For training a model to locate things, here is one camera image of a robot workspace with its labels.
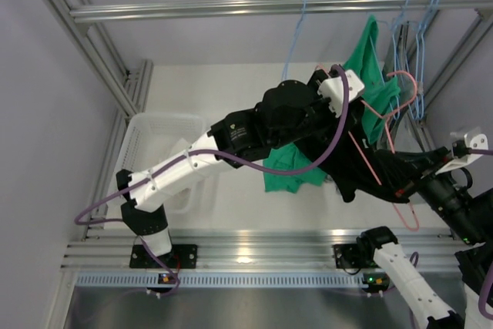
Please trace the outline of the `pink wire hanger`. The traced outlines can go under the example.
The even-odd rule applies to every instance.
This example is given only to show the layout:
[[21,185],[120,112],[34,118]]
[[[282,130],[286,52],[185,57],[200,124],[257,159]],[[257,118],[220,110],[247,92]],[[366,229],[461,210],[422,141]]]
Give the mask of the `pink wire hanger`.
[[[418,96],[418,83],[416,82],[416,80],[412,76],[412,74],[410,74],[408,71],[406,71],[406,70],[397,70],[397,71],[389,72],[387,74],[387,77],[391,77],[392,78],[393,76],[398,76],[398,75],[403,75],[405,78],[407,78],[412,83],[412,86],[413,86],[413,90],[412,90],[410,99],[408,99],[402,105],[400,103],[398,103],[397,104],[397,107],[395,109],[392,109],[387,114],[381,115],[367,101],[365,101],[364,99],[361,100],[361,103],[366,107],[366,109],[369,112],[372,112],[372,114],[375,117],[377,117],[380,121],[382,121],[384,123],[384,133],[385,133],[385,135],[387,137],[387,144],[389,145],[390,150],[391,150],[391,153],[393,155],[396,154],[396,150],[394,148],[394,140],[391,137],[391,131],[390,131],[390,128],[389,128],[389,122],[391,121],[391,119],[393,118],[393,116],[395,114],[400,113],[401,110],[403,110],[406,107],[409,107],[409,105],[412,104],[412,102],[414,102],[416,100],[417,96]],[[375,178],[375,181],[377,182],[377,184],[379,186],[384,186],[383,183],[382,183],[382,181],[381,181],[381,178],[377,175],[376,171],[372,167],[372,165],[369,162],[368,158],[364,154],[364,151],[357,144],[356,139],[353,136],[350,136],[350,137],[351,137],[351,140],[353,141],[354,145],[357,147],[357,151],[361,155],[363,161],[367,165],[367,168],[370,170],[372,176]],[[419,229],[420,229],[420,224],[419,224],[418,216],[415,213],[414,206],[413,206],[412,202],[409,201],[407,204],[409,205],[411,214],[412,214],[412,216],[414,218],[414,221],[415,221],[415,226],[414,227],[411,227],[407,223],[407,221],[405,220],[404,216],[401,214],[400,210],[396,206],[396,203],[395,202],[392,202],[393,208],[396,211],[397,215],[399,216],[399,218],[400,218],[401,222],[403,223],[403,225],[405,226],[405,228],[408,229],[411,232],[418,232]]]

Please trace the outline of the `green tank top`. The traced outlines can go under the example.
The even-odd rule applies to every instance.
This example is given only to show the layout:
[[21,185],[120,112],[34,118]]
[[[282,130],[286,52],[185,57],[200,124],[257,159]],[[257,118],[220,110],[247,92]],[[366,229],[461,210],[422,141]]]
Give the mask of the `green tank top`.
[[[394,109],[401,89],[396,77],[384,81],[375,49],[378,33],[377,19],[371,15],[354,51],[344,63],[344,68],[356,72],[365,85],[364,100],[383,116]],[[309,164],[309,159],[292,143],[280,149],[273,149],[269,157],[263,161],[263,166],[274,170],[295,170]],[[296,193],[302,184],[320,186],[325,178],[326,174],[319,168],[297,176],[278,176],[270,173],[263,175],[264,189],[267,192]]]

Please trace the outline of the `black tank top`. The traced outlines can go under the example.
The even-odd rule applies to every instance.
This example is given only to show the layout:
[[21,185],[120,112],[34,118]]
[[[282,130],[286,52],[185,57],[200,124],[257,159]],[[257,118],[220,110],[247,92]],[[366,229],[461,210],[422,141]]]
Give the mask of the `black tank top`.
[[[315,99],[311,102],[295,105],[297,113],[295,123],[297,127],[302,127],[309,134],[304,138],[297,140],[294,144],[311,162],[318,159],[327,149],[334,139],[337,125],[334,119],[329,117],[326,99]],[[396,198],[391,198],[388,192],[382,186],[379,186],[372,176],[361,155],[357,151],[350,136],[353,136],[359,147],[364,151],[377,175],[379,175],[375,152],[373,147],[365,147],[363,140],[366,138],[362,124],[353,126],[351,129],[344,126],[342,137],[337,142],[332,153],[319,165],[328,176],[336,183],[341,192],[344,202],[350,203],[354,200],[356,192],[361,190],[378,199],[387,202],[404,203]]]

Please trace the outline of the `light blue wire hanger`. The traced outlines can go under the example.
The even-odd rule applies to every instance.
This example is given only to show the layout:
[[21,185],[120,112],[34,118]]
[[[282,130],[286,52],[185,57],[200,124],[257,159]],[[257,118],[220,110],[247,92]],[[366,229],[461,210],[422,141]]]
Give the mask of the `light blue wire hanger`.
[[297,24],[295,26],[295,29],[293,32],[293,37],[292,37],[291,43],[290,43],[290,48],[289,48],[287,57],[285,59],[285,63],[283,65],[283,70],[281,73],[281,80],[282,81],[287,80],[287,78],[288,78],[289,65],[290,65],[291,59],[293,57],[293,52],[294,52],[294,49],[296,48],[297,40],[300,36],[301,29],[303,27],[305,15],[306,15],[306,9],[307,9],[307,0],[302,0],[302,5],[300,8],[300,17],[299,17]]

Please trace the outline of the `white tank top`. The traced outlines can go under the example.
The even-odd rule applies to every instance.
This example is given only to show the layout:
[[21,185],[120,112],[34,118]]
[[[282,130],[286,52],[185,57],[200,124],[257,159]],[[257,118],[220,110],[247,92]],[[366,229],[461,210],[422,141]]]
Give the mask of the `white tank top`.
[[163,167],[163,163],[168,163],[169,159],[176,155],[184,155],[190,167],[194,169],[193,161],[189,156],[189,151],[192,148],[193,144],[184,138],[168,138],[166,141],[157,146],[157,149],[159,150],[159,169]]

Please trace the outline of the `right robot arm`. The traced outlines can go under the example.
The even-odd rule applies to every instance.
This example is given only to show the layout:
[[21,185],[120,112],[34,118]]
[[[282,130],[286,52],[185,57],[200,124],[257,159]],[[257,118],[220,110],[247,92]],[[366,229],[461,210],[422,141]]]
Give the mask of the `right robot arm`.
[[479,156],[490,156],[486,147],[456,142],[453,157],[421,185],[422,198],[448,225],[451,239],[464,249],[455,253],[466,296],[465,316],[444,302],[404,255],[388,227],[364,231],[357,238],[358,255],[377,265],[407,303],[419,328],[490,328],[492,326],[492,192],[470,197],[456,186],[450,171],[461,170]]

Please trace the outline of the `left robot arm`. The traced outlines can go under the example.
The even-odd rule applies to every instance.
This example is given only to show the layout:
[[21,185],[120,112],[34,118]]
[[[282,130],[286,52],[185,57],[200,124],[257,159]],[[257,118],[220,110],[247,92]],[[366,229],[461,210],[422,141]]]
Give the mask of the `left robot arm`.
[[[335,150],[349,114],[364,84],[352,70],[333,65],[329,72],[316,70],[307,84],[282,81],[268,89],[252,109],[232,112],[213,124],[188,148],[148,169],[116,174],[123,196],[123,223],[139,237],[147,257],[157,267],[173,261],[174,249],[164,208],[166,199],[209,176],[248,166],[278,176],[310,171]],[[329,129],[326,149],[310,164],[295,170],[274,170],[259,165],[272,149],[315,136]]]

